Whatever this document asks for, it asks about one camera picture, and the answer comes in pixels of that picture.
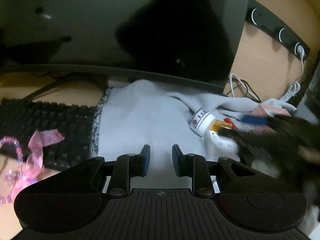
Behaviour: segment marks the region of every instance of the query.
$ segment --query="pink box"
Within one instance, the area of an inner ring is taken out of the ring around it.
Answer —
[[[251,113],[253,116],[275,116],[275,115],[287,115],[291,116],[289,112],[280,107],[269,106],[264,104],[259,104]]]

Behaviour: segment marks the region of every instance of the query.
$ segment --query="metal screw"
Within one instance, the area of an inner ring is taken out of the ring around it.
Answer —
[[[163,195],[165,195],[165,192],[159,191],[159,192],[157,192],[157,194],[162,197]]]
[[[212,189],[207,188],[207,187],[201,187],[197,190],[198,194],[203,195],[203,196],[208,196],[213,193]]]
[[[124,193],[124,190],[119,187],[112,188],[109,193],[113,196],[121,196]]]

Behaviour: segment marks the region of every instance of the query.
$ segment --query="blue object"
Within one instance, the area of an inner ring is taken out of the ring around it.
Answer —
[[[146,144],[142,148],[139,156],[143,157],[143,176],[146,176],[148,173],[148,168],[150,163],[150,146]]]
[[[177,144],[172,146],[172,163],[174,167],[174,171],[176,172],[176,175],[180,177],[180,168],[179,168],[179,159],[184,158],[184,155],[182,151],[180,150],[179,146]]]
[[[249,123],[253,125],[266,125],[269,126],[269,122],[265,117],[260,116],[252,116],[252,115],[245,115],[241,122],[243,123]]]

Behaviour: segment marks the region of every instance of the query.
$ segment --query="beige wall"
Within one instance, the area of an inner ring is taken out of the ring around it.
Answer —
[[[313,66],[320,50],[320,19],[306,0],[256,0],[282,19],[310,47],[305,63]],[[263,99],[280,98],[301,75],[301,63],[261,30],[245,23],[231,70],[247,80]]]

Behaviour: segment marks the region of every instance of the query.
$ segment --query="white plug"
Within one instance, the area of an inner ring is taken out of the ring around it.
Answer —
[[[301,75],[301,76],[303,76],[303,72],[304,72],[303,58],[304,58],[304,55],[305,55],[306,53],[305,53],[305,51],[304,51],[304,48],[303,48],[301,45],[299,45],[299,46],[297,47],[297,53],[298,53],[299,56],[300,56],[301,65],[302,65],[302,75]]]
[[[204,137],[204,142],[207,161],[216,162],[222,156],[240,161],[238,144],[233,139],[219,136],[217,132],[209,130]]]
[[[306,53],[304,52],[304,48],[303,48],[301,45],[299,45],[299,46],[297,47],[297,53],[299,54],[300,59],[303,60],[304,55],[305,55]]]

